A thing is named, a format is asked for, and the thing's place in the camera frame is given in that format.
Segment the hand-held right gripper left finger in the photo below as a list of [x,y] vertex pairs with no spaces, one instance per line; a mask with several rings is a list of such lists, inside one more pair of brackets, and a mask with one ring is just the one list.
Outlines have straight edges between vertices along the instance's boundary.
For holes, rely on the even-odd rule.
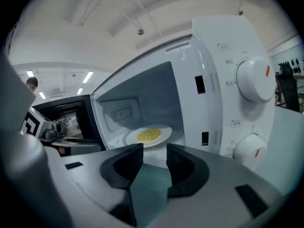
[[143,164],[143,144],[60,157],[48,167],[72,227],[136,227],[130,187]]

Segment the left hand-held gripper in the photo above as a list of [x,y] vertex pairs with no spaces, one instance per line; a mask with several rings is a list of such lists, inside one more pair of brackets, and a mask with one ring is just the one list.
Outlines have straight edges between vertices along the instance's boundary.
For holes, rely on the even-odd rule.
[[36,137],[43,146],[55,148],[60,156],[100,152],[97,140],[63,138],[61,126],[53,123],[33,107],[30,107],[21,127],[21,132]]

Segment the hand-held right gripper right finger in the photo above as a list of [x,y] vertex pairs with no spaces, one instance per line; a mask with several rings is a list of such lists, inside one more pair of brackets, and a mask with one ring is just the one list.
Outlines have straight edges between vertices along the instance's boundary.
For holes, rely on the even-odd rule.
[[227,157],[167,145],[172,185],[149,228],[260,228],[284,198],[269,182]]

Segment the white round plate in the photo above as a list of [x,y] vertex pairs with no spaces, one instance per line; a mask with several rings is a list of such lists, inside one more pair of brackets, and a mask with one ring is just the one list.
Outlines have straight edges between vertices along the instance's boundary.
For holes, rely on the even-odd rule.
[[[157,128],[162,131],[162,135],[154,140],[153,142],[138,142],[136,140],[137,135],[147,129],[150,128]],[[168,125],[163,125],[163,124],[153,124],[153,125],[148,125],[144,127],[137,128],[136,130],[132,130],[130,133],[127,134],[125,138],[125,143],[126,144],[135,144],[135,143],[142,143],[144,148],[150,148],[157,146],[167,140],[172,134],[172,128]]]

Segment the white microwave oven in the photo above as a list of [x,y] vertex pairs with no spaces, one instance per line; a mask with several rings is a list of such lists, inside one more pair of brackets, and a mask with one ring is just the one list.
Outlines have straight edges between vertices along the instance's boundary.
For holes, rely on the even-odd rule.
[[128,133],[163,124],[161,144],[143,162],[166,168],[169,143],[230,158],[255,169],[267,151],[275,113],[275,74],[248,19],[206,16],[192,35],[122,66],[90,95],[106,150],[125,147]]

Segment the light blue table white legs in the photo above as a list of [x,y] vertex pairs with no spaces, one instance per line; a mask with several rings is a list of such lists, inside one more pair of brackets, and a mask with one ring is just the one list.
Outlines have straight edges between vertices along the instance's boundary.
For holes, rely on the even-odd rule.
[[[282,194],[291,193],[304,172],[304,115],[275,108],[267,153],[255,173]],[[131,185],[137,228],[146,228],[167,206],[168,169],[143,164]]]

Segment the black mesh office chair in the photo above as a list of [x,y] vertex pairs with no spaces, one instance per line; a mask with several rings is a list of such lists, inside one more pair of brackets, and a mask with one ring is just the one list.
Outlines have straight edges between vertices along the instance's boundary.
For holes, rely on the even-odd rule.
[[280,72],[276,75],[276,80],[281,88],[285,106],[287,109],[300,112],[300,104],[297,92],[296,79],[293,76],[292,68],[286,63],[278,64]]

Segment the group of black wall-hung items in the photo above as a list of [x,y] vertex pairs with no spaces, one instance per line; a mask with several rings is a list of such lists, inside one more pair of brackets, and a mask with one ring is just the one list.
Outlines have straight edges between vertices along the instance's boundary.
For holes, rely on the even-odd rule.
[[291,61],[284,61],[278,65],[280,75],[304,76],[304,63],[299,62],[297,58],[295,60],[291,59]]

